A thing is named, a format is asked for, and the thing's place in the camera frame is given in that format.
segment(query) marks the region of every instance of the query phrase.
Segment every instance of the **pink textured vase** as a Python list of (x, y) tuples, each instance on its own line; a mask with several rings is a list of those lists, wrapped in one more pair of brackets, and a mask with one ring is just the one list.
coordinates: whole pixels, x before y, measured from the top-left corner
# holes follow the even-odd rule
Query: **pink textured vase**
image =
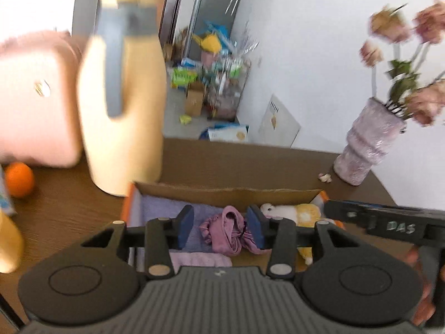
[(345, 182), (358, 186), (371, 167), (379, 164), (405, 127), (405, 122), (370, 98), (348, 132), (348, 145), (334, 162), (334, 171)]

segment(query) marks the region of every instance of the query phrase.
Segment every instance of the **pink scrunchie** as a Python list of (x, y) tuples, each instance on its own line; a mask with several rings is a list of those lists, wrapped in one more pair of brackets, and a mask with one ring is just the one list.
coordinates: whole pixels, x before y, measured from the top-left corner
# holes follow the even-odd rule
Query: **pink scrunchie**
[(199, 229), (204, 241), (212, 244), (213, 252), (236, 256), (241, 247), (257, 255), (265, 252), (255, 245), (250, 231), (244, 231), (244, 217), (233, 206), (227, 206), (222, 213), (205, 220)]

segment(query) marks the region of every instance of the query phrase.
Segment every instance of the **gray floor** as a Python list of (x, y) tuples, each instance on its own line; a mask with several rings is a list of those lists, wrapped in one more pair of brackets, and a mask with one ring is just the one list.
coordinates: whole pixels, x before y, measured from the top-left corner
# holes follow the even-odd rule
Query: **gray floor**
[(179, 117), (184, 114), (185, 101), (186, 95), (183, 90), (168, 88), (167, 106), (164, 115), (164, 137), (198, 139), (203, 130), (220, 123), (218, 121), (208, 121), (207, 116), (202, 114), (201, 117), (193, 117), (192, 122), (186, 126), (182, 125)]

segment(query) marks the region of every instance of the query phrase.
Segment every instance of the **yellow and white stuffed animal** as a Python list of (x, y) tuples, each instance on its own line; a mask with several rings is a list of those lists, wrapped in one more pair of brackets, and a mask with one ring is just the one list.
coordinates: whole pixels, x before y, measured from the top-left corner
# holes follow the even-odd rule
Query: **yellow and white stuffed animal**
[[(320, 209), (313, 204), (304, 203), (297, 206), (272, 206), (265, 203), (261, 206), (261, 212), (264, 215), (272, 217), (288, 218), (300, 227), (314, 227), (317, 221), (321, 220)], [(312, 248), (299, 247), (298, 252), (304, 258), (306, 265), (312, 264)]]

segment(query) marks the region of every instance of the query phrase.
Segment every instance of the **ridged gray surface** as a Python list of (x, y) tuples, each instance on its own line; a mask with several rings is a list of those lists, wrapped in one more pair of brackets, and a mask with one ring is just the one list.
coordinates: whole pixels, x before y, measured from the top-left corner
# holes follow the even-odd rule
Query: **ridged gray surface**
[(116, 317), (63, 329), (32, 322), (21, 334), (420, 334), (410, 323), (359, 329), (337, 324), (306, 306), (291, 283), (265, 278), (256, 267), (182, 267), (152, 281)]

